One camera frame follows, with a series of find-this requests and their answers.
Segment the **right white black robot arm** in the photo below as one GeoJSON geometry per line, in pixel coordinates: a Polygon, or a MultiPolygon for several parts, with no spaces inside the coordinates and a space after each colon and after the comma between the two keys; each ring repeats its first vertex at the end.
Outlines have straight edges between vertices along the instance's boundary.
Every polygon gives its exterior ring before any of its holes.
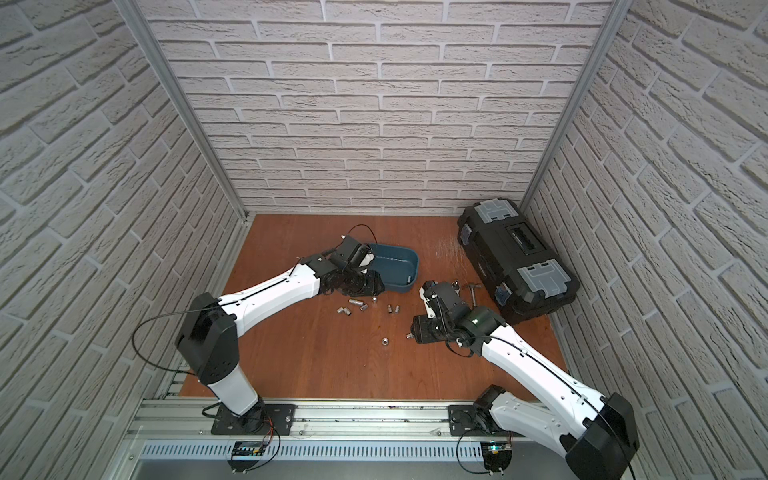
{"type": "Polygon", "coordinates": [[[468,349],[514,377],[538,403],[493,385],[460,418],[467,432],[517,433],[562,456],[580,479],[619,479],[632,470],[639,435],[630,402],[605,396],[573,378],[529,345],[501,315],[472,307],[448,282],[427,281],[419,290],[426,312],[414,317],[419,344],[468,349]]]}

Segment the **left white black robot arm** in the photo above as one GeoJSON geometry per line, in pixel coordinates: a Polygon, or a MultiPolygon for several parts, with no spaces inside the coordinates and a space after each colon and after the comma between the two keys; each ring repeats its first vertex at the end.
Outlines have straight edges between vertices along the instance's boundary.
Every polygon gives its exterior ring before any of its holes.
{"type": "Polygon", "coordinates": [[[333,248],[299,258],[286,272],[221,297],[197,296],[183,317],[176,348],[218,399],[223,434],[273,432],[266,405],[240,366],[239,338],[261,321],[318,295],[376,297],[385,291],[373,248],[350,235],[333,248]]]}

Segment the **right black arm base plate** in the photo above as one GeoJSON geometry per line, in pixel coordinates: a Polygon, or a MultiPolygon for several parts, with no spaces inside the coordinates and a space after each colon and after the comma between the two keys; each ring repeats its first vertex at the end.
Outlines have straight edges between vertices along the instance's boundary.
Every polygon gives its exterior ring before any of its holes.
{"type": "Polygon", "coordinates": [[[450,434],[452,437],[466,435],[487,435],[493,437],[522,437],[514,431],[503,430],[485,410],[478,411],[474,405],[453,404],[447,407],[450,434]]]}

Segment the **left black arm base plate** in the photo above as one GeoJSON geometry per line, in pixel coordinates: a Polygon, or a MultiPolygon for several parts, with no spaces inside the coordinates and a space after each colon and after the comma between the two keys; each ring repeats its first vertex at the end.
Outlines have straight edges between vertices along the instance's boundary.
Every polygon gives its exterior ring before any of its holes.
{"type": "Polygon", "coordinates": [[[297,406],[290,403],[256,405],[242,416],[237,416],[219,405],[213,420],[212,435],[265,435],[273,429],[281,436],[289,435],[297,406]]]}

